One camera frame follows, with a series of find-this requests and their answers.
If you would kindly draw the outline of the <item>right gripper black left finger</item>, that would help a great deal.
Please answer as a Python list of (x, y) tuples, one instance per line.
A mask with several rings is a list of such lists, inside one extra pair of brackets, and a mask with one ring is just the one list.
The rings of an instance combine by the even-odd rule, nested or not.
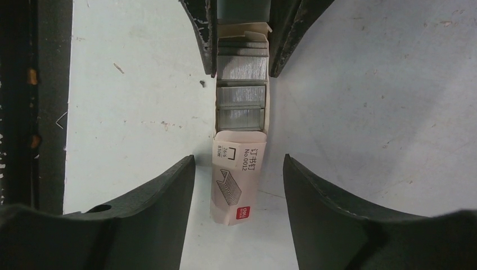
[(195, 158), (91, 210), (47, 214), (1, 207), (2, 269), (178, 269)]

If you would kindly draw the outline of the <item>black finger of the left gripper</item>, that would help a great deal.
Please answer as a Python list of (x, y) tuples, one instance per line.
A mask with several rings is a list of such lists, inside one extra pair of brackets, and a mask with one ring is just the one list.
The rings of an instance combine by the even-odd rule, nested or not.
[(307, 30), (334, 0), (272, 0), (269, 76), (278, 77)]
[(186, 12), (197, 40), (206, 75), (217, 73), (218, 18), (217, 0), (179, 0)]

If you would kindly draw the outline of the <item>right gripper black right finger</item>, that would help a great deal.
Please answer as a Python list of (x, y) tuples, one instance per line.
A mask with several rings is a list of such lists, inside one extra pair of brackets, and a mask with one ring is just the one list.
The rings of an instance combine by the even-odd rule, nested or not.
[(476, 211), (423, 217), (362, 199), (283, 161), (300, 269), (475, 269)]

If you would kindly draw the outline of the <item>staple box tray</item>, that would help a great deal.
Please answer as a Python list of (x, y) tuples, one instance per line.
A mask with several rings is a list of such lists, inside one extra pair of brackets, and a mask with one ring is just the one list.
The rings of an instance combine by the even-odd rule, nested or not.
[(271, 32), (266, 22), (219, 26), (215, 80), (217, 132), (268, 132)]

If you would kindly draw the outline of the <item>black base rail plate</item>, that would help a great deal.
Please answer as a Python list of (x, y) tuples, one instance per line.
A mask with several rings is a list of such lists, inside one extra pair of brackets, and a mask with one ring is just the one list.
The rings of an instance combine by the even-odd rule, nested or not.
[(72, 1), (1, 2), (1, 204), (62, 214)]

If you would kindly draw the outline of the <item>white staple box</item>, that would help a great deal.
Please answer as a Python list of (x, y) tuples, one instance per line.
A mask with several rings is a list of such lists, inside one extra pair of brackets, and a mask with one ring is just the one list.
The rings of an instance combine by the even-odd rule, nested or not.
[(250, 220), (257, 199), (267, 134), (224, 130), (213, 139), (210, 215), (233, 226)]

